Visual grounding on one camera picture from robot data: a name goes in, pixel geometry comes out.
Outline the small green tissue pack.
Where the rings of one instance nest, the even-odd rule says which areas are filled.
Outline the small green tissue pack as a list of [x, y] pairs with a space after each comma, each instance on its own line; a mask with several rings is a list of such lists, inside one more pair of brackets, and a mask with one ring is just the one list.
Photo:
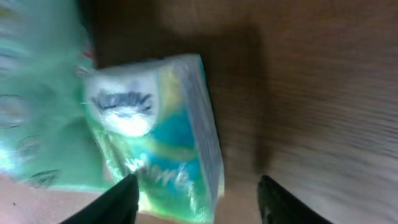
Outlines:
[[141, 213], [213, 223], [224, 164], [200, 55], [95, 70], [83, 106], [112, 180], [137, 177]]

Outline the pale green packet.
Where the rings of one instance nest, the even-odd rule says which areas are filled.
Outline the pale green packet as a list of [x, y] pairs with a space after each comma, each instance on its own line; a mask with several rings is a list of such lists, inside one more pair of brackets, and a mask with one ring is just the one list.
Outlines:
[[1, 0], [1, 174], [38, 189], [112, 186], [83, 110], [94, 69], [81, 1]]

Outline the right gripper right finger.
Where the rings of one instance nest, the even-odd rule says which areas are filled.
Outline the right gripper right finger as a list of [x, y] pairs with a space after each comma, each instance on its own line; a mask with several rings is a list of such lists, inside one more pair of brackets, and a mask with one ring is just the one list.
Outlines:
[[331, 224], [268, 175], [257, 185], [257, 202], [262, 224]]

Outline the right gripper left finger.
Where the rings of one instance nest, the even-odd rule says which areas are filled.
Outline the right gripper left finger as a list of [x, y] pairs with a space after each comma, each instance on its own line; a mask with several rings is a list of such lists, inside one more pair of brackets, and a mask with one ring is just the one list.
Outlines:
[[129, 174], [61, 224], [135, 224], [138, 201], [137, 177]]

